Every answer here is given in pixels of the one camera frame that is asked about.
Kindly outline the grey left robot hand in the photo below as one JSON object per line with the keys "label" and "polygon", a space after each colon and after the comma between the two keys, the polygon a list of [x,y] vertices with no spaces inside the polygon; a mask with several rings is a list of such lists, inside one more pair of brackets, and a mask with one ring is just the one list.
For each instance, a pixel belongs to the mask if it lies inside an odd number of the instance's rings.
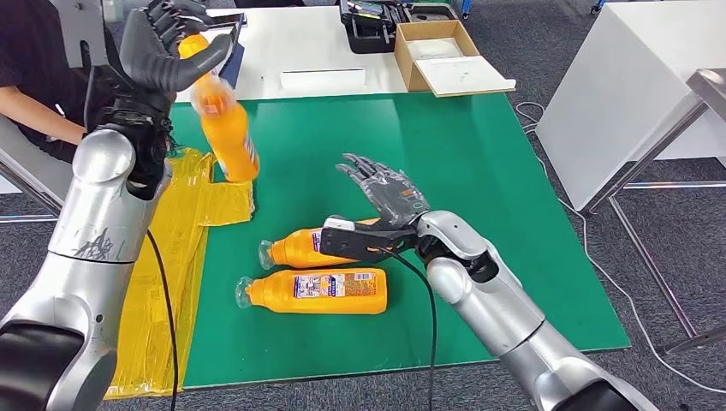
{"label": "grey left robot hand", "polygon": [[122,69],[138,86],[151,92],[180,92],[222,64],[233,48],[233,36],[217,35],[190,57],[178,45],[210,28],[212,18],[198,1],[152,1],[130,10],[119,51]]}

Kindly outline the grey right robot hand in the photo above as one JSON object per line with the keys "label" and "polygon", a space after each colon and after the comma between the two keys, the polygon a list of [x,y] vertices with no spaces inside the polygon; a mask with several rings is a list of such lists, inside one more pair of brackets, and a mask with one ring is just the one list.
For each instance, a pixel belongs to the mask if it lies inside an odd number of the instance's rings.
{"label": "grey right robot hand", "polygon": [[336,168],[360,188],[388,226],[406,227],[431,210],[425,196],[403,171],[353,153],[343,153],[342,157],[346,163]]}

